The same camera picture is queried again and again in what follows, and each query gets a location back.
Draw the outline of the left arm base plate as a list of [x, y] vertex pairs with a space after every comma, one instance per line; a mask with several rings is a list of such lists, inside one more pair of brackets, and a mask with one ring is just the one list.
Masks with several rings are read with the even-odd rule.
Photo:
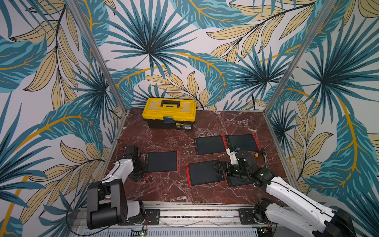
[[157, 226], [160, 221], [160, 209], [146, 209], [140, 214], [130, 217], [120, 226]]

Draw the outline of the writing tablet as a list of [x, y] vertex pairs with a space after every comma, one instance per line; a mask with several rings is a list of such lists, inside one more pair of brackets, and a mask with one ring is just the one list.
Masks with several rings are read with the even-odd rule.
[[253, 134], [227, 135], [226, 142], [231, 151], [234, 151], [236, 148], [250, 152], [260, 150], [257, 138]]
[[186, 164], [187, 180], [190, 187], [224, 182], [223, 173], [214, 169], [219, 160], [205, 161]]
[[242, 186], [250, 185], [250, 183], [248, 183], [246, 181], [246, 179], [239, 178], [239, 177], [232, 177], [232, 176], [226, 176], [226, 182], [227, 182], [229, 188], [235, 188], [235, 187], [242, 187]]
[[179, 151], [147, 153], [145, 173], [179, 172], [179, 155]]
[[221, 135], [197, 137], [194, 139], [194, 145], [195, 152], [198, 156], [220, 154], [226, 152], [224, 137]]

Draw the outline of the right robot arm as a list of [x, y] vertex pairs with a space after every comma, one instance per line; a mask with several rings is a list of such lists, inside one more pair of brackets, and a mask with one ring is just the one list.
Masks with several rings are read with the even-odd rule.
[[226, 177], [244, 179], [291, 208], [287, 210], [264, 198], [254, 206], [252, 213], [243, 215], [246, 220], [279, 224], [303, 237], [356, 236], [351, 216], [345, 210], [333, 210], [306, 196], [269, 168], [258, 166], [248, 151], [230, 152], [229, 156], [230, 162], [217, 162], [214, 170]]

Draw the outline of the yellow black toolbox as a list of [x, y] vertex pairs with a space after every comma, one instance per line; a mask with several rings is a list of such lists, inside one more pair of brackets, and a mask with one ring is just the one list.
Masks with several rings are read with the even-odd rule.
[[149, 128], [192, 130], [196, 118], [196, 102], [150, 98], [147, 100], [142, 116]]

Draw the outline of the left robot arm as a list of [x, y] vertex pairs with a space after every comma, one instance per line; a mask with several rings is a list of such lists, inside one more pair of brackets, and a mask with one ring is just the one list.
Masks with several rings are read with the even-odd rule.
[[118, 224], [143, 225], [147, 222], [142, 201], [127, 200], [124, 183], [139, 181], [145, 174], [136, 146], [124, 147], [124, 153], [101, 181], [92, 182], [87, 189], [86, 224], [91, 230]]

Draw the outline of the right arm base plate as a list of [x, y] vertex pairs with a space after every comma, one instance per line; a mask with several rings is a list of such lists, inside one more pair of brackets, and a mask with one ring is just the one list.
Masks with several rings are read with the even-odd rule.
[[238, 210], [239, 219], [242, 225], [268, 224], [269, 220], [265, 212], [255, 208], [240, 208]]

